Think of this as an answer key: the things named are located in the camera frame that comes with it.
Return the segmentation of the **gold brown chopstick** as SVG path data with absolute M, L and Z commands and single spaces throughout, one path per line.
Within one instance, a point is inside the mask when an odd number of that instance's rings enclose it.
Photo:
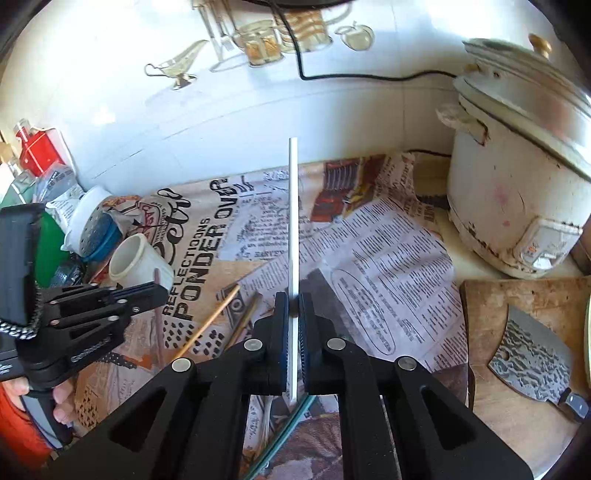
M 235 345 L 238 341 L 240 335 L 242 335 L 243 330 L 249 325 L 250 319 L 252 319 L 252 315 L 256 308 L 259 306 L 259 301 L 262 299 L 263 296 L 259 292 L 256 292 L 252 296 L 250 300 L 249 306 L 246 308 L 245 313 L 242 315 L 242 319 L 239 320 L 238 324 L 235 326 L 235 330 L 232 331 L 232 334 L 228 338 L 223 351 L 228 350 L 231 346 Z

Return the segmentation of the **green chopstick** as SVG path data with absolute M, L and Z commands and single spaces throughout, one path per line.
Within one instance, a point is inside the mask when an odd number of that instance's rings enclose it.
M 266 448 L 263 449 L 262 454 L 257 456 L 256 460 L 252 462 L 249 471 L 242 476 L 243 480 L 256 479 L 256 476 L 266 468 L 267 464 L 273 460 L 276 453 L 280 451 L 280 448 L 287 442 L 287 439 L 290 438 L 291 433 L 296 430 L 297 425 L 301 422 L 301 419 L 304 418 L 304 414 L 310 409 L 311 404 L 315 399 L 317 399 L 316 395 L 305 394 L 303 398 L 297 402 L 293 411 L 290 412 L 290 417 L 284 422 L 279 432 L 277 432 L 276 436 L 271 439 Z

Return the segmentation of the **white rice cooker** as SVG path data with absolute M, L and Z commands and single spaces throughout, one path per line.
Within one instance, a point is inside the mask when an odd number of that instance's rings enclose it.
M 546 40 L 529 40 L 465 41 L 458 100 L 437 110 L 455 132 L 451 222 L 468 248 L 522 279 L 562 263 L 590 217 L 590 95 L 550 61 Z

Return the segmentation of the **black phone on gripper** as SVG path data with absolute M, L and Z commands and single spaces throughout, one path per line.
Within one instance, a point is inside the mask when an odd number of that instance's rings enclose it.
M 1 332 L 20 340 L 34 338 L 39 328 L 35 259 L 43 212 L 37 203 L 1 209 Z

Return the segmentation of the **red box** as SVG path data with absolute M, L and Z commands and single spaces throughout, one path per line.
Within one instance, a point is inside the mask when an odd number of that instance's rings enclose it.
M 21 119 L 14 133 L 21 144 L 20 165 L 34 177 L 41 177 L 53 164 L 65 165 L 46 131 L 33 129 L 28 120 Z

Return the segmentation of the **newspaper print table cloth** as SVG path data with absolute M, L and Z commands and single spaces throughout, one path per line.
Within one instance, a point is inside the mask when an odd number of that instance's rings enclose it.
M 464 397 L 462 303 L 434 210 L 416 197 L 414 166 L 411 154 L 383 154 L 301 167 L 301 289 L 342 337 L 377 358 L 411 355 Z M 113 197 L 103 207 L 128 234 L 143 234 L 173 269 L 162 309 L 165 362 L 235 285 L 238 295 L 185 353 L 192 360 L 224 352 L 259 292 L 263 298 L 237 342 L 245 340 L 287 288 L 287 170 Z M 141 314 L 120 347 L 81 373 L 81 426 L 94 428 L 158 371 L 154 314 Z

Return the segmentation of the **white cup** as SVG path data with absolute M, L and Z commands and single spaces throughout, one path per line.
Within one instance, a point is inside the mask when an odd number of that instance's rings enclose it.
M 158 272 L 158 284 L 170 291 L 174 279 L 173 269 L 141 233 L 121 242 L 108 266 L 109 279 L 124 288 L 152 282 L 155 272 Z

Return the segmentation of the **white chopstick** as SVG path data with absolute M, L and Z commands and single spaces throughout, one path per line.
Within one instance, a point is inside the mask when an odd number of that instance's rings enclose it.
M 298 371 L 298 144 L 297 137 L 288 140 L 288 298 L 290 298 L 290 337 L 288 338 L 288 395 L 290 405 L 297 403 Z

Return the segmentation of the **white perforated lid jar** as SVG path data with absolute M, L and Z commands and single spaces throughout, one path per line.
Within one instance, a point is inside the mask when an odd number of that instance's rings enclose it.
M 69 220 L 61 249 L 82 258 L 90 257 L 102 243 L 108 228 L 113 224 L 111 216 L 103 209 L 103 203 L 113 195 L 101 186 L 94 186 L 79 200 Z

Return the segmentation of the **green bottle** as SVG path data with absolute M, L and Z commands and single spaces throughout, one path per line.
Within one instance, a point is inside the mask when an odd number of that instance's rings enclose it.
M 34 277 L 41 288 L 48 288 L 58 267 L 69 258 L 69 253 L 61 249 L 64 233 L 48 213 L 43 213 L 40 226 Z

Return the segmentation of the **yellow chopstick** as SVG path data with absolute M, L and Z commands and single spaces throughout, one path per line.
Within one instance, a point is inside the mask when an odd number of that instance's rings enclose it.
M 235 296 L 238 295 L 240 290 L 239 285 L 235 285 L 233 289 L 229 292 L 228 296 L 217 305 L 214 311 L 209 315 L 204 323 L 190 336 L 190 338 L 185 342 L 185 344 L 175 353 L 172 357 L 171 361 L 176 361 L 177 359 L 184 356 L 184 354 L 192 348 L 192 345 L 195 341 L 197 341 L 198 337 L 204 334 L 205 330 L 211 326 L 211 324 L 216 320 L 216 318 L 221 314 L 222 311 L 231 303 Z

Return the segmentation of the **wooden cutting board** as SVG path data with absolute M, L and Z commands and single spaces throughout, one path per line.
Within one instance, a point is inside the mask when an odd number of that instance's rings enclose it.
M 467 280 L 473 410 L 537 479 L 590 476 L 590 279 Z

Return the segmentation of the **patterned steel cleaver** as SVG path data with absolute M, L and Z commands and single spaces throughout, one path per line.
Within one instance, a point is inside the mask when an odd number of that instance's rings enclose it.
M 571 388 L 573 354 L 548 327 L 514 305 L 488 368 L 505 385 L 538 402 L 551 403 L 573 420 L 590 419 L 588 401 Z

